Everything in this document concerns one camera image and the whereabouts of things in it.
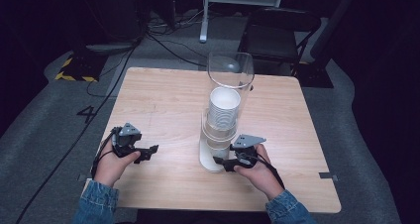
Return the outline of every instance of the denim sleeve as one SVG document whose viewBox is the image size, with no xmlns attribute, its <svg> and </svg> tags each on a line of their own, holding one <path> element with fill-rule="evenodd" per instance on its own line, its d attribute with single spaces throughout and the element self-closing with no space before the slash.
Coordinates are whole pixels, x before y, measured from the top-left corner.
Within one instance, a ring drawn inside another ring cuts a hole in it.
<svg viewBox="0 0 420 224">
<path fill-rule="evenodd" d="M 113 224 L 118 193 L 117 189 L 90 180 L 80 197 L 72 223 Z"/>
<path fill-rule="evenodd" d="M 273 224 L 279 223 L 316 223 L 302 203 L 288 191 L 265 205 L 266 212 Z"/>
</svg>

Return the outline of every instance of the person's right hand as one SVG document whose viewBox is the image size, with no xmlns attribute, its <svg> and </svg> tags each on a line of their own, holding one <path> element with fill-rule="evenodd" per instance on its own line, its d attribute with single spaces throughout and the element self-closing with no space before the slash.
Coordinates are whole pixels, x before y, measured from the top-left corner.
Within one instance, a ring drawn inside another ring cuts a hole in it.
<svg viewBox="0 0 420 224">
<path fill-rule="evenodd" d="M 256 145 L 257 153 L 260 154 L 268 163 L 268 154 L 266 153 L 263 144 Z M 261 192 L 263 192 L 268 200 L 273 200 L 284 192 L 284 189 L 275 179 L 272 172 L 261 162 L 257 162 L 253 168 L 243 168 L 240 166 L 234 166 L 235 172 L 246 177 L 250 182 Z"/>
</svg>

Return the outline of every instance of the tabletop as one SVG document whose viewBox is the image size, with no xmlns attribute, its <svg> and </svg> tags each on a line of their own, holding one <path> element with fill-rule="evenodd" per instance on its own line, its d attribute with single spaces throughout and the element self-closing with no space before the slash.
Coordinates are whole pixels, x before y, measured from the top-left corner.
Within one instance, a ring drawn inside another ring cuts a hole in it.
<svg viewBox="0 0 420 224">
<path fill-rule="evenodd" d="M 159 145 L 150 161 L 131 164 L 115 184 L 118 206 L 154 209 L 265 211 L 267 199 L 234 172 L 209 172 L 199 161 L 201 115 L 208 105 L 205 71 L 131 67 L 103 139 L 130 122 L 143 134 L 135 146 Z M 299 82 L 256 75 L 238 134 L 266 138 L 271 164 L 310 212 L 341 210 Z"/>
</svg>

